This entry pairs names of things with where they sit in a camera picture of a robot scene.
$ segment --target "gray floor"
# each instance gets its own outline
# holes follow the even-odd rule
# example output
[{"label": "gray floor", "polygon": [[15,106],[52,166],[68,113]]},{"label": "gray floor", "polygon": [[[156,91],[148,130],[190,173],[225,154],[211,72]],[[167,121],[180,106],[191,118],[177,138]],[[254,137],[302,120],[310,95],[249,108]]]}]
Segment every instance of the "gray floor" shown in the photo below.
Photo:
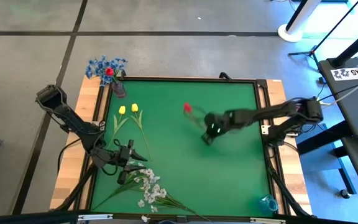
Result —
[{"label": "gray floor", "polygon": [[[0,0],[0,30],[71,31],[80,5],[80,0]],[[233,78],[281,79],[287,98],[310,97],[321,89],[314,62],[287,54],[312,48],[346,11],[345,4],[321,4],[306,25],[307,38],[295,44],[279,37],[77,37],[62,87],[75,107],[87,60],[106,54],[128,59],[129,75],[216,77],[225,71]],[[316,22],[328,12],[329,22]],[[89,0],[80,30],[275,32],[292,14],[287,2],[268,0]],[[357,37],[357,23],[350,17],[321,46],[318,58],[337,56]],[[68,39],[0,36],[0,138],[5,140],[0,147],[0,215],[11,211],[43,116],[35,94],[56,79]],[[329,94],[325,88],[321,96]],[[343,119],[336,106],[324,116],[328,126]],[[56,124],[50,125],[23,212],[48,210],[57,155],[66,138]],[[345,162],[358,191],[357,175]],[[358,222],[358,194],[350,200],[334,194],[343,188],[338,172],[307,173],[305,180],[315,215]]]}]

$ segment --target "yellow tulip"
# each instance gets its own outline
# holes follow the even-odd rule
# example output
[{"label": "yellow tulip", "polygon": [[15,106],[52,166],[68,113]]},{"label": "yellow tulip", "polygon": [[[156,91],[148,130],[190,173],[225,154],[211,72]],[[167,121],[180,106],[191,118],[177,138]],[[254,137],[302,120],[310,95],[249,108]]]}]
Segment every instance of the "yellow tulip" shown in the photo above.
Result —
[{"label": "yellow tulip", "polygon": [[119,110],[118,110],[118,113],[121,114],[121,115],[124,115],[125,114],[125,106],[120,106]]},{"label": "yellow tulip", "polygon": [[137,107],[137,104],[134,103],[134,104],[132,105],[132,112],[137,112],[137,111],[139,111],[139,108]]}]

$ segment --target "vase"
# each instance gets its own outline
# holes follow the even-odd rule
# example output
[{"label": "vase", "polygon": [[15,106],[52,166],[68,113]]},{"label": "vase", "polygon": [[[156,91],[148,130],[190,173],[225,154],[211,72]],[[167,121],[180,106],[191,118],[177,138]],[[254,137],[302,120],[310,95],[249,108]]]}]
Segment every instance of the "vase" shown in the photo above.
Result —
[{"label": "vase", "polygon": [[122,84],[122,82],[120,81],[112,83],[111,88],[118,98],[124,98],[127,95],[127,91],[124,88],[124,84]]}]

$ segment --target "desk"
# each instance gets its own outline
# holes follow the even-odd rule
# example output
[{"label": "desk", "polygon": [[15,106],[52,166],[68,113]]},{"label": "desk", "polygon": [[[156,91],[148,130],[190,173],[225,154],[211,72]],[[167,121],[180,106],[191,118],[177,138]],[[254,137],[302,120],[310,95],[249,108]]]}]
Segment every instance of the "desk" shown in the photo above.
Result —
[{"label": "desk", "polygon": [[[99,89],[98,85],[98,80],[84,79],[75,111],[85,121],[107,118],[105,140],[109,142],[112,116],[117,116],[118,108],[125,105],[125,117],[129,117],[132,115],[131,104],[137,103],[139,109],[144,111],[142,123],[153,157],[145,165],[153,168],[161,176],[161,186],[186,206],[200,215],[219,216],[220,220],[269,217],[272,214],[260,210],[258,199],[270,193],[279,203],[279,213],[285,212],[287,205],[266,173],[259,123],[239,133],[223,136],[208,147],[200,138],[203,132],[183,115],[184,102],[217,113],[229,108],[258,108],[266,103],[282,103],[285,95],[280,80],[234,80],[228,83],[226,80],[210,78],[130,77],[124,81],[127,89],[124,99],[113,96],[109,88]],[[238,96],[238,100],[227,100],[227,96]],[[275,123],[284,120],[275,119]],[[149,158],[142,134],[130,118],[116,137],[122,139],[122,142],[134,139],[137,152]],[[70,134],[67,143],[75,139],[76,136]],[[292,138],[286,141],[295,144]],[[303,209],[311,213],[297,152],[288,146],[280,146],[279,151],[280,159],[272,159],[274,166],[282,166],[288,189]],[[65,151],[50,208],[59,206],[78,182],[85,164],[84,155],[81,144]],[[76,209],[114,213],[116,218],[139,219],[139,214],[149,213],[149,208],[137,206],[139,192],[124,192],[96,210],[92,209],[92,205],[115,189],[116,179],[116,175],[109,177],[98,172],[76,201]],[[184,211],[172,209],[158,213],[162,214],[188,215]]]},{"label": "desk", "polygon": [[[348,60],[343,67],[352,68],[357,67],[357,65],[358,58],[352,58]],[[331,74],[331,70],[335,68],[333,68],[327,60],[321,61],[319,67],[333,93],[339,92],[350,86],[358,85],[358,80],[335,81]],[[334,95],[334,98],[339,99],[349,91],[351,90]],[[327,131],[321,132],[299,143],[298,150],[300,155],[315,149],[322,150],[322,146],[340,139],[344,146],[336,149],[335,154],[337,157],[349,156],[358,175],[358,90],[338,102],[338,106],[345,120],[327,129]],[[354,189],[350,179],[346,177],[346,171],[345,174],[341,173],[341,175],[349,193],[353,194],[352,192]]]}]

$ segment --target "green table surface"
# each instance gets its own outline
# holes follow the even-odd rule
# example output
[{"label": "green table surface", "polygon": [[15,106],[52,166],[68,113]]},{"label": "green table surface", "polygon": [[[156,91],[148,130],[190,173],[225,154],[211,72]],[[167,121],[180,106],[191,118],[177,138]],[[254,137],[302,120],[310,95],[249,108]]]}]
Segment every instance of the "green table surface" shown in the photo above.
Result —
[{"label": "green table surface", "polygon": [[[122,118],[129,118],[115,138],[121,144],[133,139],[136,151],[150,159],[140,129],[130,118],[131,104],[143,110],[144,133],[152,161],[143,162],[161,176],[158,182],[174,198],[200,215],[231,217],[269,217],[259,200],[269,194],[260,127],[258,123],[227,133],[207,146],[201,139],[204,131],[183,114],[189,102],[205,111],[223,113],[234,108],[256,109],[254,87],[248,83],[211,82],[140,82],[126,81],[125,98],[112,95],[106,124],[105,141],[113,134],[113,115],[119,118],[120,106],[126,107]],[[113,166],[106,166],[113,172]],[[118,187],[117,175],[98,172],[92,212],[150,213],[150,205],[139,208],[142,192],[126,191],[102,202]],[[185,215],[189,212],[168,208],[159,214]]]}]

